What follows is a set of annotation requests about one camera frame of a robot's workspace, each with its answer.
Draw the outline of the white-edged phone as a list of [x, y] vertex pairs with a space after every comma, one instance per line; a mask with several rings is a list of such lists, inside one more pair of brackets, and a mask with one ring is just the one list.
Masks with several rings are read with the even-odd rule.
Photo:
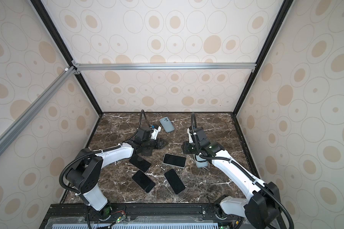
[[186, 158], [182, 156], [165, 154], [163, 158], [163, 164], [170, 165], [170, 166], [184, 168], [185, 163], [186, 163]]

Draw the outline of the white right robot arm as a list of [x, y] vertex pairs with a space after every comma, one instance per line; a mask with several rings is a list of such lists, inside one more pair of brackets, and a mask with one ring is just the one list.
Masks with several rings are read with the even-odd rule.
[[213, 209], [219, 219], [229, 215], [246, 218], [256, 229], [270, 227], [271, 223], [280, 216], [282, 210], [279, 189], [275, 184], [266, 184], [263, 180], [251, 174], [228, 153], [223, 146], [212, 142], [204, 147], [198, 147], [193, 142], [185, 141], [182, 150], [186, 154], [200, 157], [199, 161], [207, 161], [221, 170], [233, 181], [245, 198], [233, 198], [223, 195], [214, 202]]

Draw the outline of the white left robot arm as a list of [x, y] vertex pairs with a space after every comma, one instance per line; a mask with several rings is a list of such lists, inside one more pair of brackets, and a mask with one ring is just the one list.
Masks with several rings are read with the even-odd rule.
[[108, 199], [99, 188], [98, 180], [101, 170], [122, 159], [147, 150], [162, 149], [168, 142], [163, 138], [144, 140], [138, 143], [133, 140], [124, 141], [117, 146], [92, 151], [82, 149], [77, 157], [64, 167], [59, 175], [62, 188], [76, 193], [84, 203], [97, 212], [105, 212], [109, 206]]

